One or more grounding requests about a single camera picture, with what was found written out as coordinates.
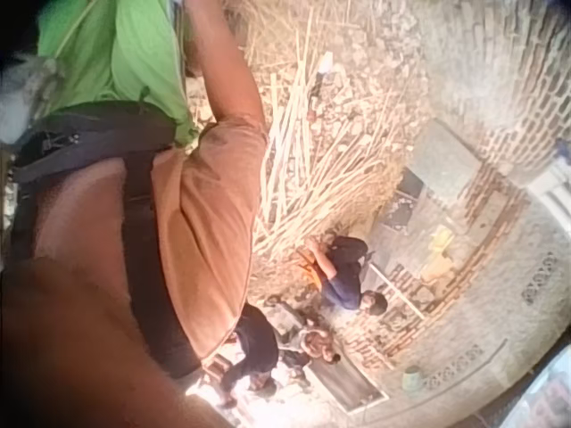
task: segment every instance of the black strap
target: black strap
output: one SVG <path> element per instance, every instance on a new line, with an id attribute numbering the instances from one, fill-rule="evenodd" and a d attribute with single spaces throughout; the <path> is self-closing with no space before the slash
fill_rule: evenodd
<path id="1" fill-rule="evenodd" d="M 121 232 L 131 310 L 151 356 L 178 379 L 200 367 L 200 359 L 178 321 L 162 272 L 153 207 L 153 153 L 129 155 L 125 165 Z"/>
<path id="2" fill-rule="evenodd" d="M 173 141 L 176 125 L 147 103 L 98 102 L 43 118 L 18 142 L 12 168 L 20 185 L 9 261 L 33 257 L 38 196 L 71 172 L 110 158 L 127 168 L 123 191 L 123 250 L 131 310 L 151 356 L 173 378 L 200 367 L 172 307 L 162 273 L 151 170 L 157 152 Z"/>

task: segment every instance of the pile of sticks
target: pile of sticks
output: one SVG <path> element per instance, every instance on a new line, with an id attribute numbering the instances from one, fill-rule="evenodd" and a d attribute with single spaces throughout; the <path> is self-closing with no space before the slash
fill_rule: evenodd
<path id="1" fill-rule="evenodd" d="M 306 236 L 325 230 L 376 182 L 384 161 L 381 153 L 395 131 L 395 123 L 389 125 L 392 118 L 385 115 L 392 95 L 388 91 L 372 136 L 348 136 L 351 121 L 347 119 L 328 147 L 314 144 L 307 120 L 316 56 L 319 59 L 313 52 L 308 64 L 312 17 L 313 10 L 303 49 L 296 37 L 297 71 L 285 107 L 278 105 L 276 74 L 270 76 L 273 120 L 261 168 L 261 209 L 253 239 L 253 252 L 270 259 L 291 253 Z"/>

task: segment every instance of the wall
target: wall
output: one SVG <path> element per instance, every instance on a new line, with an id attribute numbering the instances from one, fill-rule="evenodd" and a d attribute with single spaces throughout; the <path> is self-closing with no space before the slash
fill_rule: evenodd
<path id="1" fill-rule="evenodd" d="M 571 136 L 571 31 L 555 3 L 412 0 L 436 116 L 518 185 Z"/>
<path id="2" fill-rule="evenodd" d="M 391 399 L 360 426 L 442 428 L 508 389 L 571 321 L 570 250 L 543 206 L 524 208 L 457 304 L 393 359 L 393 371 L 369 371 Z M 415 396 L 401 388 L 411 365 L 426 377 Z"/>

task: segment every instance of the brick wall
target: brick wall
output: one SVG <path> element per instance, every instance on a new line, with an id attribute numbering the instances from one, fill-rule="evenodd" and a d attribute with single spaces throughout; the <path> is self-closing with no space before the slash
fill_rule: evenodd
<path id="1" fill-rule="evenodd" d="M 571 136 L 565 14 L 544 0 L 412 3 L 438 117 L 525 184 L 548 163 L 555 138 Z"/>
<path id="2" fill-rule="evenodd" d="M 389 310 L 382 317 L 359 314 L 348 322 L 335 324 L 336 333 L 343 339 L 346 352 L 365 369 L 374 371 L 392 367 L 392 358 L 397 358 L 401 351 L 428 331 L 458 301 L 477 277 L 480 268 L 494 254 L 496 247 L 507 237 L 528 201 L 524 192 L 507 185 L 505 179 L 498 177 L 497 172 L 491 173 L 486 166 L 482 167 L 465 192 L 463 203 L 467 205 L 465 210 L 469 213 L 468 221 L 477 217 L 479 201 L 493 190 L 506 194 L 508 201 L 505 208 L 482 243 L 444 287 L 442 283 L 423 284 L 400 265 L 389 274 L 388 278 L 393 284 L 423 312 L 425 320 L 381 284 L 378 290 L 389 301 Z M 433 298 L 421 299 L 422 292 Z"/>

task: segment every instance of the wooden plank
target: wooden plank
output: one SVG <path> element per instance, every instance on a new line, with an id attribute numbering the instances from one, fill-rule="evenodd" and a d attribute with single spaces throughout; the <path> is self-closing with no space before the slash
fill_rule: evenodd
<path id="1" fill-rule="evenodd" d="M 423 314 L 422 312 L 420 312 L 420 310 L 414 305 L 414 303 L 412 303 L 404 294 L 402 294 L 402 292 L 401 292 L 398 288 L 396 288 L 396 287 L 394 286 L 394 284 L 389 280 L 389 278 L 387 278 L 387 277 L 385 276 L 385 274 L 383 274 L 383 272 L 381 272 L 381 269 L 379 269 L 379 268 L 375 265 L 375 263 L 369 263 L 368 265 L 371 267 L 371 269 L 373 269 L 373 272 L 375 272 L 377 275 L 379 275 L 379 277 L 380 277 L 383 281 L 385 281 L 385 283 L 389 286 L 389 288 L 390 288 L 391 290 L 393 290 L 394 293 L 395 293 L 397 296 L 399 296 L 399 297 L 401 298 L 401 300 L 404 301 L 404 302 L 409 306 L 409 308 L 411 308 L 411 309 L 413 310 L 413 312 L 414 312 L 415 314 L 418 315 L 418 317 L 419 317 L 420 319 L 426 319 L 426 317 L 424 316 L 424 314 Z"/>

